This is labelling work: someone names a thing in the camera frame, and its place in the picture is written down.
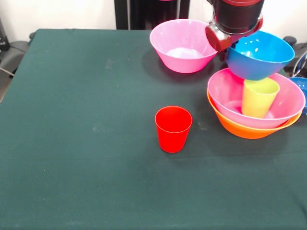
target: red cup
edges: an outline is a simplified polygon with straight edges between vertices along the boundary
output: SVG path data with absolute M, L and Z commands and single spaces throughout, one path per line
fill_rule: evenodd
M 168 153 L 181 151 L 192 125 L 191 114 L 184 108 L 168 106 L 160 109 L 154 120 L 161 149 Z

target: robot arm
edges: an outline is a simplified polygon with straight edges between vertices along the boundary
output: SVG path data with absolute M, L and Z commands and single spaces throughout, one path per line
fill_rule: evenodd
M 213 6 L 213 21 L 206 27 L 210 45 L 217 51 L 230 47 L 262 27 L 264 0 L 207 0 Z

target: plastic bowl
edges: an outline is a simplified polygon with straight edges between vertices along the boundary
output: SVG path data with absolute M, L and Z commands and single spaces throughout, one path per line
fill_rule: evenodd
M 289 78 L 291 81 L 293 81 L 296 85 L 298 85 L 299 88 L 303 91 L 305 98 L 307 98 L 307 78 L 301 78 L 301 77 L 294 77 Z M 307 104 L 305 104 L 305 108 L 303 110 L 304 114 L 307 114 Z
M 284 40 L 257 31 L 241 38 L 235 49 L 229 48 L 227 63 L 234 74 L 256 81 L 278 72 L 294 56 L 294 50 Z
M 264 138 L 272 133 L 275 133 L 283 128 L 287 128 L 294 124 L 301 116 L 302 112 L 299 114 L 291 117 L 286 123 L 284 123 L 282 126 L 278 128 L 271 128 L 271 129 L 258 129 L 258 128 L 250 128 L 246 126 L 242 126 L 236 122 L 233 122 L 232 120 L 228 119 L 224 115 L 222 115 L 215 107 L 214 101 L 209 95 L 209 92 L 207 92 L 207 97 L 210 102 L 210 105 L 214 109 L 218 119 L 220 120 L 222 126 L 233 135 L 245 138 L 245 139 L 259 139 Z
M 213 74 L 208 81 L 208 91 L 218 111 L 230 120 L 252 128 L 276 128 L 299 114 L 306 100 L 300 88 L 283 75 L 274 73 L 269 78 L 279 84 L 280 91 L 264 118 L 241 113 L 244 79 L 233 74 L 230 69 Z
M 197 72 L 217 53 L 208 42 L 207 25 L 191 19 L 170 20 L 151 31 L 150 43 L 169 69 L 179 73 Z

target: yellow-green cup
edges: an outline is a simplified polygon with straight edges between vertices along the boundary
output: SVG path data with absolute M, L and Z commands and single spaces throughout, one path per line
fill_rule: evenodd
M 279 90 L 279 84 L 270 78 L 244 80 L 242 114 L 264 118 Z

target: cup rim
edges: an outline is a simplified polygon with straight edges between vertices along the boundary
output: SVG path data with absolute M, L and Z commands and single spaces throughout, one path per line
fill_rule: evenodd
M 151 32 L 150 32 L 150 34 L 149 34 L 149 41 L 150 41 L 151 45 L 154 47 L 154 49 L 155 49 L 156 51 L 158 51 L 158 52 L 160 52 L 161 54 L 164 54 L 164 55 L 166 55 L 166 56 L 168 56 L 168 57 L 172 57 L 172 58 L 176 58 L 176 59 L 180 59 L 180 60 L 182 60 L 182 59 L 187 59 L 187 60 L 200 60 L 200 59 L 208 58 L 208 57 L 211 57 L 212 55 L 217 54 L 217 51 L 214 50 L 215 52 L 212 52 L 211 54 L 208 54 L 208 55 L 203 56 L 203 57 L 179 58 L 179 57 L 170 56 L 170 55 L 168 55 L 167 53 L 162 52 L 160 49 L 158 49 L 158 48 L 154 45 L 154 43 L 153 43 L 153 38 L 152 38 L 152 36 L 153 36 L 155 30 L 157 30 L 159 27 L 164 26 L 164 25 L 166 25 L 166 24 L 168 24 L 168 23 L 173 23 L 174 21 L 178 21 L 178 22 L 188 22 L 188 21 L 190 21 L 190 22 L 201 23 L 201 24 L 205 25 L 205 28 L 206 28 L 206 26 L 209 25 L 209 24 L 206 23 L 206 22 L 203 22 L 203 21 L 200 21 L 200 20 L 196 20 L 196 19 L 173 19 L 173 20 L 168 20 L 168 21 L 166 21 L 166 22 L 160 23 L 160 24 L 158 24 L 154 29 L 152 29 Z
M 248 88 L 250 91 L 256 93 L 256 94 L 261 94 L 261 95 L 274 95 L 274 94 L 278 94 L 279 91 L 280 91 L 280 85 L 274 81 L 273 79 L 267 77 L 267 78 L 264 78 L 264 79 L 261 79 L 259 81 L 262 81 L 262 80 L 267 80 L 267 81 L 270 81 L 272 84 L 274 84 L 274 86 L 277 86 L 277 90 L 275 90 L 274 92 L 269 92 L 269 93 L 265 93 L 265 92 L 258 92 L 257 90 L 255 90 L 251 85 L 249 85 L 248 83 L 249 82 L 253 82 L 254 80 L 247 80 L 245 79 L 244 82 L 243 82 L 243 86 L 245 86 L 246 88 Z
M 188 115 L 190 116 L 190 124 L 189 124 L 189 126 L 188 126 L 186 129 L 184 129 L 184 130 L 182 130 L 182 131 L 179 131 L 179 132 L 170 132 L 170 131 L 167 131 L 167 130 L 161 128 L 161 127 L 158 125 L 158 123 L 157 123 L 157 115 L 159 114 L 160 111 L 162 111 L 162 110 L 164 110 L 164 109 L 167 109 L 167 108 L 170 108 L 170 107 L 179 108 L 179 109 L 181 109 L 181 110 L 184 110 L 186 113 L 188 113 Z M 193 117 L 192 117 L 191 113 L 190 113 L 187 109 L 185 109 L 185 108 L 183 108 L 183 107 L 180 107 L 180 106 L 176 106 L 176 105 L 169 105 L 169 106 L 165 106 L 165 107 L 159 109 L 159 110 L 156 112 L 156 114 L 155 114 L 155 116 L 154 116 L 154 122 L 155 122 L 156 126 L 159 127 L 161 130 L 163 130 L 164 132 L 172 133 L 172 134 L 174 134 L 174 133 L 183 133 L 183 132 L 185 132 L 185 131 L 187 131 L 187 130 L 189 130 L 189 129 L 191 128 L 191 126 L 192 126 L 192 124 L 193 124 Z

